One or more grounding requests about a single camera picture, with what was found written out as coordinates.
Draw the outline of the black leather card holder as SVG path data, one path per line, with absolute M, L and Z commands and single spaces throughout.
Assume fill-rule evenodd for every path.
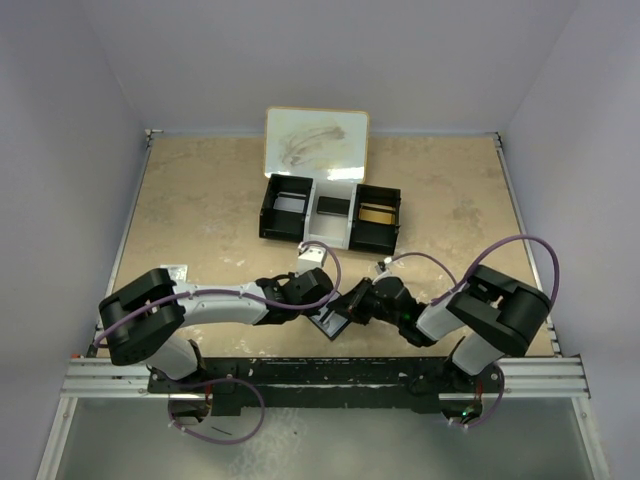
M 334 341 L 351 323 L 349 319 L 328 308 L 322 308 L 318 313 L 310 316 L 309 320 L 330 341 Z

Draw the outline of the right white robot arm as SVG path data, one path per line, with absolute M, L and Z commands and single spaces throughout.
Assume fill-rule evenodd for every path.
M 480 373 L 504 356 L 525 356 L 552 302 L 542 291 L 490 267 L 479 265 L 466 281 L 436 303 L 416 300 L 397 276 L 362 280 L 328 304 L 329 310 L 357 324 L 376 319 L 395 326 L 415 347 L 430 347 L 467 327 L 470 334 L 454 348 L 445 366 L 446 383 L 467 391 Z

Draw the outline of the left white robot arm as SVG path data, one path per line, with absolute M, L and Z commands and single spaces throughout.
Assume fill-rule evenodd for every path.
M 103 333 L 94 345 L 107 348 L 116 366 L 144 363 L 182 391 L 194 392 L 204 384 L 206 369 L 197 343 L 178 330 L 219 323 L 282 325 L 316 313 L 334 293 L 333 281 L 318 267 L 238 286 L 197 286 L 155 268 L 100 302 Z

